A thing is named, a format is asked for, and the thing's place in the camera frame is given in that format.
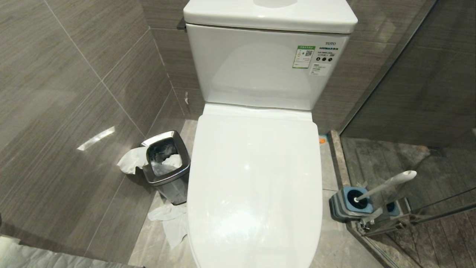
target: white toilet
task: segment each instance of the white toilet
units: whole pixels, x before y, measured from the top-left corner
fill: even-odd
[[[357,18],[346,0],[190,0],[206,101],[188,186],[199,268],[308,268],[322,221],[310,110]]]

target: trash can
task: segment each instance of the trash can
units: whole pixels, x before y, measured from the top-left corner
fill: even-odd
[[[190,157],[177,131],[168,131],[145,140],[142,146],[149,146],[146,152],[148,164],[142,170],[147,182],[174,205],[187,201],[188,173]],[[180,167],[162,164],[170,156],[179,155]]]

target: toilet seat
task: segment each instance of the toilet seat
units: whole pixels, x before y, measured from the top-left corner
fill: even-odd
[[[322,206],[313,122],[229,114],[199,118],[187,211],[199,268],[308,268]]]

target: shower floor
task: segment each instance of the shower floor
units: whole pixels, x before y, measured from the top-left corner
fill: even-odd
[[[400,172],[417,170],[414,180],[373,196],[377,206],[407,197],[412,209],[430,216],[476,202],[473,151],[345,137],[341,142],[353,186],[367,183],[371,189]],[[370,238],[388,237],[422,267],[476,267],[475,209]]]

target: tissue paper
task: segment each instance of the tissue paper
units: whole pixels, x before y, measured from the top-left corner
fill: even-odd
[[[147,214],[151,221],[172,220],[187,212],[187,203],[179,206],[172,205],[168,200],[161,207],[158,207]]]
[[[164,227],[165,237],[170,245],[170,249],[173,249],[187,235],[187,214],[182,214],[172,220],[163,221],[162,227]]]
[[[142,169],[143,166],[147,165],[147,148],[148,147],[135,148],[123,155],[118,163],[121,171],[126,174],[135,174],[136,167]]]
[[[180,155],[171,155],[162,162],[162,165],[171,165],[175,168],[182,166],[182,157]]]
[[[161,220],[170,249],[176,247],[187,235],[187,204],[172,205],[169,201],[147,214],[151,221]]]

